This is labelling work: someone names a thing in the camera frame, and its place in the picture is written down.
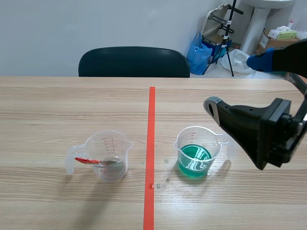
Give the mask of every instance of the black chair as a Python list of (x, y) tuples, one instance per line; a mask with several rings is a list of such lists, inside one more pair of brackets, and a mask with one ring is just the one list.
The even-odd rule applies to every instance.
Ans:
[(187, 59), (171, 49), (107, 47), (83, 55), (79, 77), (189, 78), (190, 70)]

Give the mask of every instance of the white plastic bag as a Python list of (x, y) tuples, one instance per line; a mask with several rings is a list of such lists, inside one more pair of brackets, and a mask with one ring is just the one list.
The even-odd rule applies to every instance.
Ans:
[[(246, 62), (249, 58), (249, 55), (242, 52), (241, 50), (234, 49), (233, 51), (229, 53), (229, 57), (230, 57), (230, 62), (231, 62), (233, 71), (239, 72), (239, 73), (246, 73), (246, 74), (256, 72), (255, 70), (247, 66)], [(219, 67), (230, 70), (227, 54), (225, 54), (222, 58), (220, 58), (217, 61), (217, 65)]]

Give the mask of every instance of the sink pedestal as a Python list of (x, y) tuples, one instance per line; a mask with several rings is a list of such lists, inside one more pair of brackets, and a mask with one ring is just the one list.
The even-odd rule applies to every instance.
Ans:
[(270, 10), (271, 9), (255, 7), (253, 17), (248, 25), (248, 30), (241, 47), (244, 53), (248, 55), (255, 53)]

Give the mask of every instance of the red tape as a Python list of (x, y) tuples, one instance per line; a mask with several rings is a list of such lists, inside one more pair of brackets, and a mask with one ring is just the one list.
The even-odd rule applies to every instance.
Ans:
[(143, 230), (154, 230), (155, 87), (149, 88)]

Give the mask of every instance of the measuring cup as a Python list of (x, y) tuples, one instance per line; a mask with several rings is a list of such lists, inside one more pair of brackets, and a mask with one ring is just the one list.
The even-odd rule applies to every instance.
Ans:
[(215, 134), (200, 126), (187, 127), (178, 134), (174, 147), (178, 152), (180, 169), (189, 176), (205, 176), (222, 148), (228, 145), (227, 155), (232, 158), (235, 145), (227, 134)]
[(112, 182), (122, 178), (128, 170), (128, 151), (132, 148), (123, 134), (117, 131), (102, 131), (88, 138), (83, 145), (68, 149), (65, 159), (66, 172), (73, 174), (76, 157), (98, 160), (102, 164), (92, 165), (93, 171), (102, 181)]

